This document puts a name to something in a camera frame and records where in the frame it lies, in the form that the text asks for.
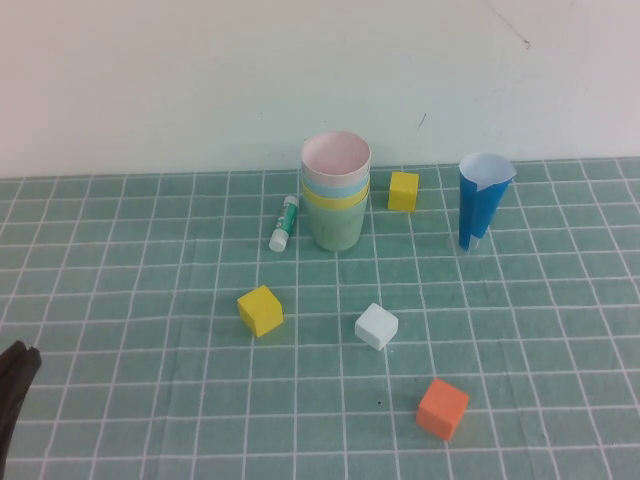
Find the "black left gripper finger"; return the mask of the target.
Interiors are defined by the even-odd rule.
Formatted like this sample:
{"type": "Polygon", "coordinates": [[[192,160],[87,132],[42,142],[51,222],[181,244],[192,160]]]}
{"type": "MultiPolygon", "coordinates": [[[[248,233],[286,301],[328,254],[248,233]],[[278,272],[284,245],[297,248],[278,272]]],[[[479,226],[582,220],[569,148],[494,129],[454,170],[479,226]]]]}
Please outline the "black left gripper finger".
{"type": "Polygon", "coordinates": [[[9,347],[1,354],[1,452],[7,453],[25,396],[41,366],[34,348],[9,347]]]}
{"type": "Polygon", "coordinates": [[[25,344],[18,340],[1,354],[2,394],[25,394],[28,373],[26,351],[25,344]]]}

